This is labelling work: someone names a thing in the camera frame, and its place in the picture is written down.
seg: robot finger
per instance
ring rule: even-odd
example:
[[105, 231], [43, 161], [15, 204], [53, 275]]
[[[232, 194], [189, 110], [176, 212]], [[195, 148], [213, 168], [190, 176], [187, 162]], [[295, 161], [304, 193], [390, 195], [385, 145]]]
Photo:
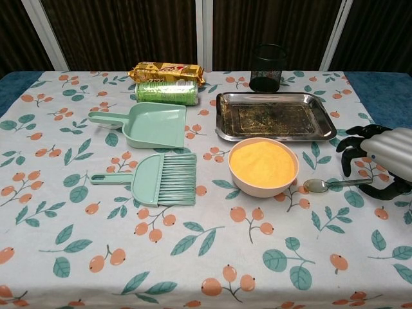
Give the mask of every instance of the robot finger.
[[351, 148], [351, 149], [345, 150], [342, 154], [342, 159], [341, 159], [343, 174], [346, 177], [349, 177], [351, 173], [351, 168], [350, 168], [351, 160], [354, 158], [363, 158], [364, 156], [366, 156], [366, 152], [360, 148]]
[[362, 137], [347, 137], [339, 142], [339, 144], [336, 147], [336, 151], [340, 153], [344, 151], [348, 146], [358, 147], [361, 144], [361, 142], [363, 142], [363, 140], [364, 138]]

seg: green brush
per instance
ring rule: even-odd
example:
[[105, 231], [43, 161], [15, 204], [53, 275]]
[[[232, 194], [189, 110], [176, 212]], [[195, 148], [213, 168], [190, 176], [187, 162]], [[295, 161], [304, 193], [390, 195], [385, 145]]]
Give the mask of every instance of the green brush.
[[148, 207], [192, 206], [196, 203], [196, 154], [154, 154], [143, 159], [134, 173], [91, 175], [93, 185], [131, 183], [133, 197]]

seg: dirty tray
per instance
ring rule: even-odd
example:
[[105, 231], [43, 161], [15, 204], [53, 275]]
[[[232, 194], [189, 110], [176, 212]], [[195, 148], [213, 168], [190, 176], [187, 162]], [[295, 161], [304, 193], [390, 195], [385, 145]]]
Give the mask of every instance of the dirty tray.
[[220, 93], [216, 110], [216, 133], [225, 140], [320, 141], [336, 136], [322, 102], [310, 93]]

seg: blue cloth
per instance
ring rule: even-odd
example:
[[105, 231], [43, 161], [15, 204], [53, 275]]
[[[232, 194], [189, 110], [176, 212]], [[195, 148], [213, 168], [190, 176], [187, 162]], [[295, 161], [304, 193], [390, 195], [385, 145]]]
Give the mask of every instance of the blue cloth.
[[39, 71], [17, 71], [0, 80], [0, 117], [42, 74]]
[[408, 74], [344, 73], [376, 124], [412, 129], [412, 78]]
[[[12, 72], [0, 80], [0, 117], [42, 74]], [[412, 128], [412, 78], [406, 73], [344, 72], [377, 124]]]

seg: yellow wrapper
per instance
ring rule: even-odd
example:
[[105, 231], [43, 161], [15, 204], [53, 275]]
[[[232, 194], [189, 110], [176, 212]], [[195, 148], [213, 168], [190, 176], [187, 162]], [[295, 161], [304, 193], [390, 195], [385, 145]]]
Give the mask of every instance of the yellow wrapper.
[[202, 86], [203, 69], [197, 64], [177, 64], [165, 62], [139, 62], [128, 75], [135, 82], [176, 82], [193, 80]]

